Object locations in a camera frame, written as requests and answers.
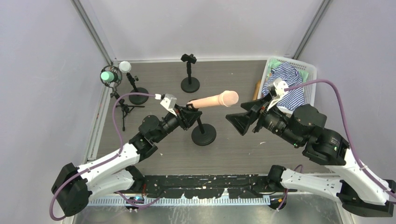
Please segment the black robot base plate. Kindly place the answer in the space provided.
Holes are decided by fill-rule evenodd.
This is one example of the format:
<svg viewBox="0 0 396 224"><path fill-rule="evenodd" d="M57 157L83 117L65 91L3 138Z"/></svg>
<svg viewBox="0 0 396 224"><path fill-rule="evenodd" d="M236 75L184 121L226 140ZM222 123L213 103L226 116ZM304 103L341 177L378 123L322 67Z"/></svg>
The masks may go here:
<svg viewBox="0 0 396 224"><path fill-rule="evenodd" d="M145 194L149 198L199 199L220 198L225 193L231 199L259 198L283 193L281 186L270 184L266 175L147 175L122 193Z"/></svg>

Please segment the green microphone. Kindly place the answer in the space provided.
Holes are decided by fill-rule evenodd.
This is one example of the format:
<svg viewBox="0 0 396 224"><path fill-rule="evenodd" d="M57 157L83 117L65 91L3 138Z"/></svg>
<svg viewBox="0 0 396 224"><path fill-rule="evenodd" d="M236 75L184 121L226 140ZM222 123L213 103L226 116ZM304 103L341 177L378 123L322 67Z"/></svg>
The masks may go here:
<svg viewBox="0 0 396 224"><path fill-rule="evenodd" d="M103 72L101 72L101 74L100 74L100 78L101 78L101 80L102 80L103 82L105 82L105 83L111 83L111 82L114 81L115 75L114 75L114 73L111 72L111 71L103 71Z"/></svg>

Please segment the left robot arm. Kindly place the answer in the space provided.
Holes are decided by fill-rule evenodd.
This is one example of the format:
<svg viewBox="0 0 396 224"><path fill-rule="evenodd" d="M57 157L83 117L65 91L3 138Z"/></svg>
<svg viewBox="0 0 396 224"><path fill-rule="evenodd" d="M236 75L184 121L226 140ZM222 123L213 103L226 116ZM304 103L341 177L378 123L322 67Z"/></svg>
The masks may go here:
<svg viewBox="0 0 396 224"><path fill-rule="evenodd" d="M177 106L175 114L169 112L162 119L148 115L138 133L128 142L122 142L116 151L87 164L64 165L51 188L54 197L50 207L58 203L65 217L71 217L98 197L139 189L143 176L134 165L149 158L158 149L156 144L172 131L178 127L188 130L201 115L201 111L183 106Z"/></svg>

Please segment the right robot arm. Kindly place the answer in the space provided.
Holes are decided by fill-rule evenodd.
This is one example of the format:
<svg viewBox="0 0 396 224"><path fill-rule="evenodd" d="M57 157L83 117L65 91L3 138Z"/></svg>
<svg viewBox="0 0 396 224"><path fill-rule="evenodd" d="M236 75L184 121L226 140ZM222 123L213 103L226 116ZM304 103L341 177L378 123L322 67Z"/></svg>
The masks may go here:
<svg viewBox="0 0 396 224"><path fill-rule="evenodd" d="M297 189L310 192L337 203L360 217L392 217L395 205L387 190L395 193L396 183L384 180L363 169L352 153L349 142L338 132L325 128L327 117L315 107L305 104L288 116L268 98L242 103L244 113L226 115L241 134L250 126L256 133L265 128L295 148L303 148L303 156L339 176L336 180L306 176L280 165L273 165L266 182L271 190Z"/></svg>

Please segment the black shock mount stand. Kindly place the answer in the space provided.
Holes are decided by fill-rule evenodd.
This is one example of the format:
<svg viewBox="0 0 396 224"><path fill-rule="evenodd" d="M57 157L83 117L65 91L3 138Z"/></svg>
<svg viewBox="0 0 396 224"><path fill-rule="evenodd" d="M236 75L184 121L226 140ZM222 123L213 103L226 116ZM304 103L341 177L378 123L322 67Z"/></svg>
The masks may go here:
<svg viewBox="0 0 396 224"><path fill-rule="evenodd" d="M213 143L217 137L215 127L207 123L203 124L201 117L197 119L197 124L198 126L191 133L193 143L198 146L208 146Z"/></svg>

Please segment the white microphone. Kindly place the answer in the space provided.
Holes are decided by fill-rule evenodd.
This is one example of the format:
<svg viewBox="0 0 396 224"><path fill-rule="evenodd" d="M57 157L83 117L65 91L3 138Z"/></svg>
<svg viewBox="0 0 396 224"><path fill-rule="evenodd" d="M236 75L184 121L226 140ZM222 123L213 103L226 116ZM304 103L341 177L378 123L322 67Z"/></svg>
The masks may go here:
<svg viewBox="0 0 396 224"><path fill-rule="evenodd" d="M131 66L130 62L128 62L128 61L122 61L122 62L120 62L120 64L119 64L119 70L120 70L122 73L129 73L129 72L131 71L131 69L132 69L132 66Z"/></svg>

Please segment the pink microphone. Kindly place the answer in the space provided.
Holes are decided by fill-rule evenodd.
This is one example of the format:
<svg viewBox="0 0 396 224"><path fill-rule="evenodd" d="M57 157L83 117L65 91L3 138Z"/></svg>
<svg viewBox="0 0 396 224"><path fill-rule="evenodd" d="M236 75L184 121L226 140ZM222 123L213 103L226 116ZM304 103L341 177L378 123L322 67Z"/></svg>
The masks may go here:
<svg viewBox="0 0 396 224"><path fill-rule="evenodd" d="M195 99L187 103L191 108L206 108L213 106L230 107L239 101L239 95L235 91L224 91L221 94L206 98Z"/></svg>

